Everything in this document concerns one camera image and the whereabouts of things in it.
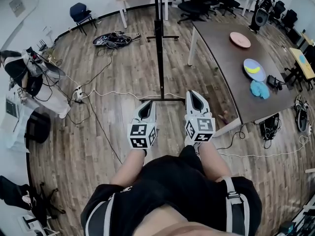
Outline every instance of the blue chair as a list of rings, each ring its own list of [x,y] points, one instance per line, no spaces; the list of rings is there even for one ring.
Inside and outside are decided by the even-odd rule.
[[[77,3],[74,6],[72,6],[70,8],[70,16],[71,18],[74,20],[74,22],[77,24],[79,30],[85,34],[85,36],[87,35],[86,32],[84,31],[83,27],[82,27],[82,23],[85,22],[86,20],[90,21],[90,24],[94,25],[95,29],[96,29],[96,25],[95,22],[91,16],[91,11],[87,10],[87,6],[85,4],[82,3]]]

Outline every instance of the foot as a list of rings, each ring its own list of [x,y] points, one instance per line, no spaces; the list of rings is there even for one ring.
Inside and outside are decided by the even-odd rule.
[[[194,147],[196,154],[199,156],[198,148],[200,146],[200,143],[195,143],[193,140],[190,139],[189,136],[186,136],[185,138],[185,147],[191,145]]]
[[[251,32],[254,32],[254,30],[251,27],[247,26],[247,28],[250,29]]]
[[[70,110],[71,110],[71,107],[69,105],[67,105],[67,109],[63,113],[59,114],[59,118],[64,119]]]

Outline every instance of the metal stand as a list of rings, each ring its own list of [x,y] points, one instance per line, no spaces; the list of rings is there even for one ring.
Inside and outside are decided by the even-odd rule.
[[[155,0],[155,5],[156,5],[156,20],[161,21],[162,38],[174,38],[175,40],[178,40],[179,36],[164,36],[162,0],[160,0],[160,13],[158,11],[158,0]],[[157,39],[157,28],[156,28],[156,26],[155,26],[154,36],[147,37],[148,42],[150,42],[150,39],[153,39],[153,38]]]
[[[185,99],[165,99],[164,95],[164,70],[163,70],[163,38],[174,38],[178,39],[179,36],[163,36],[163,11],[162,11],[162,0],[161,1],[161,18],[159,18],[159,11],[158,11],[158,0],[155,0],[156,4],[156,19],[154,21],[154,28],[155,28],[155,36],[147,37],[149,40],[150,38],[155,38],[157,42],[157,65],[158,65],[158,76],[159,76],[159,86],[161,92],[160,99],[143,99],[140,100],[141,102],[153,100],[153,101],[181,101],[185,104]]]

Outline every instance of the power strip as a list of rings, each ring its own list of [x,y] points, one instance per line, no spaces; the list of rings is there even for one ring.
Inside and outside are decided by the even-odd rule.
[[[81,99],[83,97],[81,86],[77,86],[75,91],[77,93],[77,99]]]

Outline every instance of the wooden floor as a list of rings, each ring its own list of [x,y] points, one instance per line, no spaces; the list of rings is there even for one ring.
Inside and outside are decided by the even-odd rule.
[[[218,12],[217,17],[211,14],[209,20],[249,24],[251,13],[246,13],[245,17],[240,15],[240,10],[236,13],[236,19],[229,13],[223,17]],[[170,20],[165,22],[166,35],[180,36],[179,41],[164,41],[165,92],[185,97],[188,89],[198,91],[209,101],[211,112],[217,120],[217,128],[222,127],[224,124],[217,118],[218,114],[227,110],[229,121],[236,117],[231,97],[213,58],[202,42],[197,43],[194,66],[187,66],[192,24],[184,22],[178,25],[176,22],[180,14],[179,9],[170,7]],[[86,93],[95,88],[100,94],[113,90],[132,92],[138,97],[159,94],[156,44],[155,41],[148,43],[145,38],[153,34],[154,8],[129,11],[127,23],[129,26],[126,32],[139,32],[142,38],[115,50],[112,64],[83,88]],[[79,84],[88,82],[110,62],[109,56],[112,53],[107,50],[105,55],[97,57],[99,48],[93,46],[92,41],[101,34],[115,30],[124,30],[119,14],[102,19],[97,29],[85,26],[88,36],[75,30],[60,38],[55,55],[63,59],[62,69]],[[284,67],[292,67],[294,60],[288,51],[291,44],[277,28],[265,26],[257,39],[269,52],[280,72],[284,72]],[[68,95],[71,95],[75,87],[76,84],[69,79],[61,82],[61,88]],[[297,89],[294,88],[291,92],[294,97]],[[311,106],[311,120],[315,118],[314,94],[315,91],[307,92],[304,87],[302,95]],[[131,95],[117,94],[100,97],[92,93],[90,99],[111,145],[123,161],[129,151],[126,127],[140,102]],[[101,183],[108,183],[120,165],[92,113],[89,101],[84,101],[85,105],[72,104],[70,117],[74,122],[80,122],[89,116],[89,109],[91,117],[88,120],[74,125],[68,117],[60,120],[50,113],[52,128],[49,139],[42,145],[31,144],[30,148],[31,177],[35,186],[38,187],[44,181],[46,192],[59,189],[54,204],[63,207],[66,214],[60,215],[53,225],[67,236],[83,235],[80,225],[82,209],[95,188]],[[147,162],[166,154],[179,154],[184,146],[184,115],[185,108],[179,102],[157,103],[158,137],[152,153],[146,158]],[[301,134],[295,126],[295,111],[287,109],[280,116],[282,127],[269,149],[263,148],[259,127],[250,123],[243,128],[246,135],[244,140],[236,135],[233,146],[220,152],[240,156],[271,155],[299,149]],[[236,131],[238,130],[232,130],[214,139],[216,147],[229,146]],[[260,195],[263,215],[257,235],[271,236],[276,233],[279,224],[290,220],[313,193],[314,175],[307,175],[304,171],[315,167],[314,146],[312,135],[310,143],[290,155],[268,158],[223,156],[235,175],[245,176],[254,182]]]

